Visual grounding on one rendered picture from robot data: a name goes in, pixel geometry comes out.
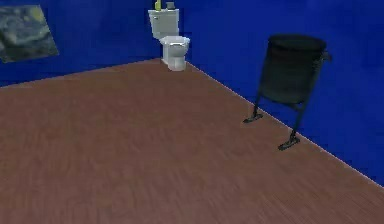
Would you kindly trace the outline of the white toilet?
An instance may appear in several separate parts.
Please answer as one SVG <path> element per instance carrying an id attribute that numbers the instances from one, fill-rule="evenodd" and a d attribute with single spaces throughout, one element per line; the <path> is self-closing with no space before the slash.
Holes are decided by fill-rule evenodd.
<path id="1" fill-rule="evenodd" d="M 152 36 L 162 47 L 162 62 L 171 71 L 185 70 L 191 39 L 179 32 L 179 10 L 149 10 L 148 15 Z"/>

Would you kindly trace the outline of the black bin on stand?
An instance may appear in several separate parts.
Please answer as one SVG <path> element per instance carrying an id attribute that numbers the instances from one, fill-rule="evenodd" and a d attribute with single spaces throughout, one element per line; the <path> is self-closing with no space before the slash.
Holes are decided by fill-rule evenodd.
<path id="1" fill-rule="evenodd" d="M 278 146 L 286 150 L 300 142 L 296 136 L 315 83 L 325 61 L 331 61 L 327 43 L 304 34 L 273 34 L 262 67 L 252 115 L 243 120 L 250 123 L 263 117 L 258 112 L 262 98 L 282 104 L 297 112 L 289 139 Z"/>

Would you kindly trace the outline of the grey swirly wall picture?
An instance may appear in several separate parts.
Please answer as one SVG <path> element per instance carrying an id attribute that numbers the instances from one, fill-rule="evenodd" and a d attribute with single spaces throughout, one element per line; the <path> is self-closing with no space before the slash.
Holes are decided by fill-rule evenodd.
<path id="1" fill-rule="evenodd" d="M 57 56 L 59 50 L 40 5 L 0 6 L 0 61 Z"/>

